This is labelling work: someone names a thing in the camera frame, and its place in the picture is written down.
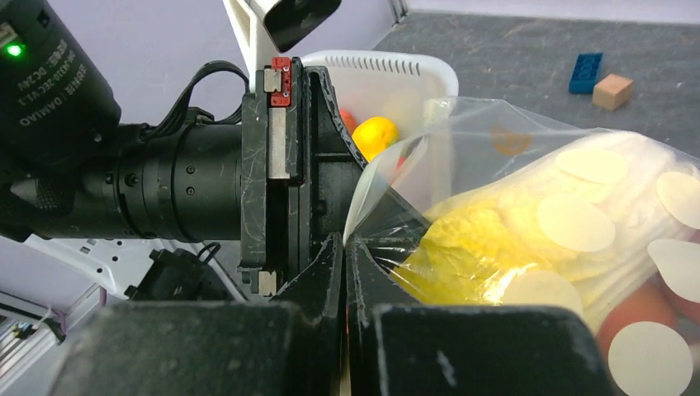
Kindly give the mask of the yellow toy cabbage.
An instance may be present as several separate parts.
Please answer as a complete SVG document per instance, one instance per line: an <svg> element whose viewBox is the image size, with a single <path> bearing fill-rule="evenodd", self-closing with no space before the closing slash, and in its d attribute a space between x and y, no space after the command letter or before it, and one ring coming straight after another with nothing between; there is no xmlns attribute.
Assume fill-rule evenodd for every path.
<svg viewBox="0 0 700 396"><path fill-rule="evenodd" d="M659 197L658 180L687 163L644 167L626 159L557 159L455 196L429 212L432 225L393 278L429 304L522 304L542 292L549 271L574 287L553 304L602 315L654 273L646 247L686 238Z"/></svg>

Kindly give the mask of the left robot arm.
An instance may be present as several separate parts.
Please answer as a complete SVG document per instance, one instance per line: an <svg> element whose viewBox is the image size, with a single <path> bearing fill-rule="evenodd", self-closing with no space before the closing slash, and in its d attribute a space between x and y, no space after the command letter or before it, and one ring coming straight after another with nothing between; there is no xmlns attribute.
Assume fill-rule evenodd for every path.
<svg viewBox="0 0 700 396"><path fill-rule="evenodd" d="M156 125L124 124L110 85L46 1L1 4L1 234L170 239L118 285L132 300L220 299L207 279L224 240L241 244L253 293L277 288L337 239L340 196L365 159L343 124L328 70L286 52L336 1L228 1L252 56L200 67Z"/></svg>

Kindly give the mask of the white plastic basket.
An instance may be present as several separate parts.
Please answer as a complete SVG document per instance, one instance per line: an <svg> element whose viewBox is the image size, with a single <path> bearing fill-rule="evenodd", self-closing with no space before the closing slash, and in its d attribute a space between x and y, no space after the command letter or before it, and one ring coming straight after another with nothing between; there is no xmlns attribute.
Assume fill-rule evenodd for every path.
<svg viewBox="0 0 700 396"><path fill-rule="evenodd" d="M424 54L322 50L307 54L301 62L328 70L339 107L357 123L383 116L402 135L422 123L426 101L459 93L452 66Z"/></svg>

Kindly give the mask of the orange toy peach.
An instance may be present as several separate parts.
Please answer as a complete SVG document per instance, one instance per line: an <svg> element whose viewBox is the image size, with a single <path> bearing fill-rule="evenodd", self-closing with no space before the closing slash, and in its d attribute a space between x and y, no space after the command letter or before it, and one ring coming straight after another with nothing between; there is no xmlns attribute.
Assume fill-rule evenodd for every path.
<svg viewBox="0 0 700 396"><path fill-rule="evenodd" d="M613 338L627 325L636 322L661 323L676 328L678 317L659 286L648 280L622 301L605 318L596 334L601 356L607 360Z"/></svg>

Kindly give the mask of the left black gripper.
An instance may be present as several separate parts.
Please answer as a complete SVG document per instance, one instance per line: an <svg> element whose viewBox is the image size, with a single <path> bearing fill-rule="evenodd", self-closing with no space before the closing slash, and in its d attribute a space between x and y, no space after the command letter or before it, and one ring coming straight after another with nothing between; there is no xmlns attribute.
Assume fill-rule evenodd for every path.
<svg viewBox="0 0 700 396"><path fill-rule="evenodd" d="M329 71L275 57L244 96L240 171L243 280L272 296L341 233L362 157Z"/></svg>

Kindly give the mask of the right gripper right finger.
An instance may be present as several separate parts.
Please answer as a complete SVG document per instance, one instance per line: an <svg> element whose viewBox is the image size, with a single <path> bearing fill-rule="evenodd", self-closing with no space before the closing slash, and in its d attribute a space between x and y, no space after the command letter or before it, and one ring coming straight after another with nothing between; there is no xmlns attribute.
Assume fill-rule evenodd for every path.
<svg viewBox="0 0 700 396"><path fill-rule="evenodd" d="M377 264L364 240L345 245L346 312L350 385L353 395L388 395L389 374L381 315L391 306L415 304Z"/></svg>

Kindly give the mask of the clear polka dot zip bag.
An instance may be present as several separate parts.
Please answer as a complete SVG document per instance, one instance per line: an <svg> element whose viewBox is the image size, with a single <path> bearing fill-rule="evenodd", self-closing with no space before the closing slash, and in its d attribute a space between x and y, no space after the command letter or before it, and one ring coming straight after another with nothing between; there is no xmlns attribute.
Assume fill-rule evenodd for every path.
<svg viewBox="0 0 700 396"><path fill-rule="evenodd" d="M521 309L517 323L422 337L457 387L460 342L502 382L518 350L543 378L546 309L583 326L616 395L699 392L699 159L633 131L580 129L506 101L445 97L363 171L344 229L428 305Z"/></svg>

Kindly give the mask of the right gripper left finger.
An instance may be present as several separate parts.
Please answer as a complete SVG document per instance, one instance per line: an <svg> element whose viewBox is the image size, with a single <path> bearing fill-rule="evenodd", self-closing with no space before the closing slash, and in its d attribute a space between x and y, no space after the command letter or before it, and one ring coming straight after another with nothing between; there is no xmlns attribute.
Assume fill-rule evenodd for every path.
<svg viewBox="0 0 700 396"><path fill-rule="evenodd" d="M285 330L283 395L337 395L342 367L343 241L331 233L310 265L274 298Z"/></svg>

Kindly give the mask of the yellow toy lemon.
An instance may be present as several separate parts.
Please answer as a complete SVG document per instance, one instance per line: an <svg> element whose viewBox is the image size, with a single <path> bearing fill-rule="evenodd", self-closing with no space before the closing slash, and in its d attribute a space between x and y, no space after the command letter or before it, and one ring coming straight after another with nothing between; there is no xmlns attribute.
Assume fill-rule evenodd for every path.
<svg viewBox="0 0 700 396"><path fill-rule="evenodd" d="M395 144L399 137L398 127L382 116L365 120L352 133L354 144L368 162Z"/></svg>

